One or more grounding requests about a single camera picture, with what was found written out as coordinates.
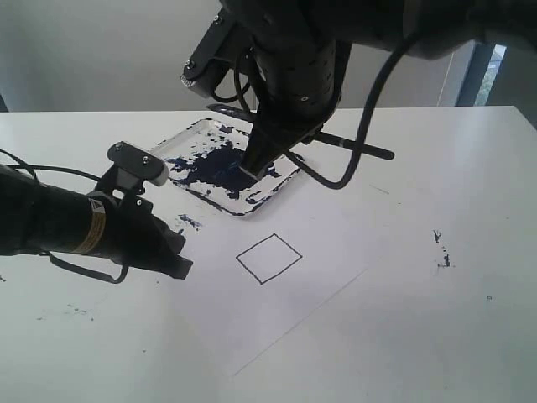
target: white wall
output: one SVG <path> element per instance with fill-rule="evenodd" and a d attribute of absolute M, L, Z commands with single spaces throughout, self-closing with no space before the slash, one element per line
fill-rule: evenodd
<path fill-rule="evenodd" d="M 175 110 L 208 103 L 179 76 L 219 9 L 217 0 L 0 0 L 0 6 L 0 92 L 10 110 Z M 386 57 L 355 46 L 343 107 L 363 105 Z M 453 67 L 449 56 L 406 58 L 381 106 L 435 106 L 445 81 L 450 96 L 441 104 L 454 104 L 467 60 L 447 80 L 450 61 Z M 230 95 L 231 86 L 221 93 Z"/>

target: white table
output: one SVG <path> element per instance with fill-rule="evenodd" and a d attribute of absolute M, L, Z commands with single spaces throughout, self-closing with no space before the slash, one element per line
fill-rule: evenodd
<path fill-rule="evenodd" d="M 357 116 L 338 111 L 326 130 L 351 137 Z M 216 115 L 4 113 L 0 147 L 98 174 L 114 142 L 150 148 L 204 117 Z M 45 259 L 0 258 L 1 400 L 533 401 L 537 133 L 511 107 L 384 109 L 368 142 L 396 159 L 364 157 L 352 192 L 318 195 L 366 201 L 356 214 L 375 216 L 384 253 L 232 378 L 173 307 L 174 281 L 133 270 L 129 282 L 103 285 Z M 305 153 L 334 178 L 347 155 L 317 144 Z M 148 191 L 162 216 L 161 194 Z M 442 246 L 450 267 L 438 267 Z"/>

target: sticker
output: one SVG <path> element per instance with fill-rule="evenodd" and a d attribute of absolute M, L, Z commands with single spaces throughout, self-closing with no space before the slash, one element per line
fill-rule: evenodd
<path fill-rule="evenodd" d="M 73 254 L 88 254 L 101 240 L 104 227 L 107 223 L 107 212 L 102 203 L 95 199 L 88 199 L 91 205 L 91 225 L 86 239 L 72 251 Z"/>

